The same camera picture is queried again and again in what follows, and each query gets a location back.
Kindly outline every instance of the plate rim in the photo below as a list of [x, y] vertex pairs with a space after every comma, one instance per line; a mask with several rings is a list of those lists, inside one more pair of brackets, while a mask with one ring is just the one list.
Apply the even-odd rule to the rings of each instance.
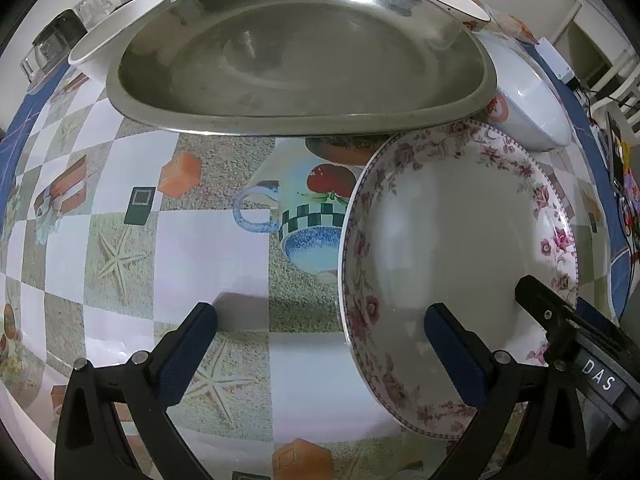
[[[512, 139], [510, 136], [508, 136], [507, 134], [503, 133], [498, 128], [495, 128], [494, 126], [491, 126], [488, 123], [484, 123], [482, 121], [478, 121], [478, 120], [475, 120], [475, 119], [464, 119], [464, 120], [457, 121], [457, 122], [476, 124], [476, 125], [479, 125], [480, 127], [485, 126], [485, 127], [489, 128], [490, 130], [492, 130], [493, 132], [498, 133], [501, 137], [509, 139], [517, 148], [519, 148], [526, 155], [526, 157], [529, 159], [529, 161], [532, 164], [534, 164], [535, 167], [540, 171], [540, 174], [544, 178], [545, 184], [548, 186], [548, 189], [550, 190], [549, 193], [553, 194], [555, 199], [558, 200], [558, 203], [560, 205], [559, 214], [562, 216], [562, 221], [564, 222], [564, 224], [568, 228], [568, 233], [570, 234], [571, 239], [575, 240], [574, 233], [573, 233], [573, 231], [571, 229], [571, 224], [569, 223], [569, 219], [568, 219], [568, 217], [566, 215], [566, 211], [564, 210], [564, 206], [562, 206], [562, 202], [560, 200], [558, 192], [556, 191], [556, 188], [553, 186], [553, 184], [549, 180], [549, 178], [546, 175], [546, 173], [542, 170], [542, 167], [531, 156], [531, 154], [527, 150], [525, 150], [516, 140]], [[430, 128], [437, 128], [437, 127], [438, 126], [430, 126], [429, 128], [423, 128], [423, 129], [424, 130], [428, 130]], [[427, 431], [427, 430], [423, 430], [421, 428], [418, 428], [417, 426], [415, 426], [411, 422], [405, 420], [398, 413], [397, 410], [395, 410], [391, 406], [387, 405], [387, 402], [384, 399], [382, 399], [381, 396], [373, 389], [373, 387], [371, 386], [369, 381], [364, 376], [362, 368], [360, 367], [360, 364], [358, 363], [358, 357], [356, 355], [356, 351], [355, 351], [355, 348], [354, 348], [353, 338], [352, 338], [352, 336], [351, 336], [351, 334], [350, 334], [350, 332], [348, 330], [349, 324], [347, 322], [346, 308], [345, 308], [345, 301], [344, 301], [344, 281], [345, 281], [345, 274], [346, 274], [344, 261], [345, 261], [345, 254], [346, 254], [346, 237], [347, 237], [347, 231], [350, 231], [349, 225], [350, 225], [350, 219], [352, 217], [352, 209], [353, 209], [354, 204], [356, 203], [357, 197], [359, 197], [359, 195], [360, 195], [360, 191], [362, 190], [362, 183], [363, 183], [364, 179], [372, 171], [372, 168], [375, 166], [375, 164], [379, 160], [380, 156], [382, 156], [383, 153], [386, 152], [386, 150], [388, 150], [393, 144], [395, 144], [398, 139], [400, 139], [402, 136], [404, 136], [405, 134], [408, 134], [408, 133], [411, 133], [411, 131], [398, 133], [398, 134], [390, 137], [389, 139], [387, 139], [378, 148], [376, 153], [374, 153], [374, 155], [369, 159], [368, 163], [366, 164], [366, 166], [363, 168], [362, 172], [358, 176], [358, 179], [356, 181], [356, 185], [354, 186], [353, 192], [351, 193], [351, 197], [349, 199], [349, 203], [347, 205], [347, 209], [346, 209], [346, 211], [344, 213], [344, 223], [342, 225], [342, 231], [340, 233], [340, 244], [338, 245], [338, 306], [340, 307], [340, 321], [342, 322], [342, 331], [344, 332], [345, 339], [346, 339], [347, 344], [349, 346], [349, 352], [350, 352], [351, 358], [353, 359], [355, 367], [356, 367], [356, 369], [358, 371], [358, 374], [360, 375], [360, 378], [362, 379], [362, 381], [366, 385], [367, 389], [373, 395], [373, 397], [376, 400], [376, 402], [378, 402], [380, 404], [380, 406], [382, 406], [387, 411], [387, 413], [389, 415], [391, 415], [396, 421], [398, 421], [402, 426], [404, 426], [408, 430], [411, 430], [411, 431], [413, 431], [415, 433], [418, 433], [418, 434], [421, 434], [423, 436], [428, 436], [430, 438], [438, 438], [438, 439], [441, 439], [441, 440], [457, 440], [457, 439], [459, 439], [461, 437], [461, 435], [435, 433], [435, 432], [431, 432], [431, 431]], [[577, 248], [575, 248], [575, 252], [576, 252], [576, 255], [575, 255], [575, 283], [576, 283], [576, 287], [578, 287], [578, 284], [580, 283], [580, 275], [578, 273]], [[575, 308], [575, 305], [577, 303], [577, 292], [576, 292], [575, 298], [576, 298], [575, 301], [571, 301], [570, 302], [572, 308]]]

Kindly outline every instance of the metal tray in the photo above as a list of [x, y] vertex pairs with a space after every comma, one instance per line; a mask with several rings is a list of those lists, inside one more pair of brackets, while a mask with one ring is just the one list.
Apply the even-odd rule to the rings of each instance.
[[251, 136], [433, 126], [495, 89], [481, 43], [427, 0], [179, 0], [107, 78], [133, 120]]

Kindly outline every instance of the orange cube print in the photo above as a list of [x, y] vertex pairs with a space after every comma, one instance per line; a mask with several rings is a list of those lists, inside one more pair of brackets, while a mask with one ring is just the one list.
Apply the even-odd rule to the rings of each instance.
[[200, 183], [202, 161], [189, 153], [175, 155], [160, 172], [158, 191], [173, 198], [184, 195]]
[[65, 400], [66, 384], [56, 384], [51, 389], [51, 407], [54, 413], [60, 414], [62, 403]]
[[274, 480], [333, 480], [331, 451], [297, 438], [277, 450], [272, 458]]

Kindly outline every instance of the printed tablecloth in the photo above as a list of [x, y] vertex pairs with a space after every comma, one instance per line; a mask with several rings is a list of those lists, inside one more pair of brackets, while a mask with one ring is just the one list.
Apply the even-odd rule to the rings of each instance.
[[[376, 403], [338, 314], [340, 227], [382, 138], [155, 130], [73, 70], [31, 123], [0, 236], [0, 378], [45, 434], [55, 439], [78, 356], [124, 362], [216, 300], [220, 332], [168, 410], [216, 480], [285, 480], [318, 460], [328, 478], [408, 465], [428, 478], [448, 443]], [[535, 158], [572, 225], [579, 295], [611, 319], [607, 226], [580, 143]], [[151, 471], [126, 410], [121, 420]]]

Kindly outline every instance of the floral plate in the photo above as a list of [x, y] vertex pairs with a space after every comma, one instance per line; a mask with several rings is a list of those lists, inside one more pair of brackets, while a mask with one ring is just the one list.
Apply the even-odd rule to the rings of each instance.
[[424, 335], [443, 302], [492, 350], [543, 365], [545, 333], [514, 299], [533, 274], [569, 304], [574, 239], [560, 199], [513, 139], [477, 121], [399, 134], [360, 175], [340, 240], [340, 313], [356, 365], [404, 426], [459, 438], [463, 404]]

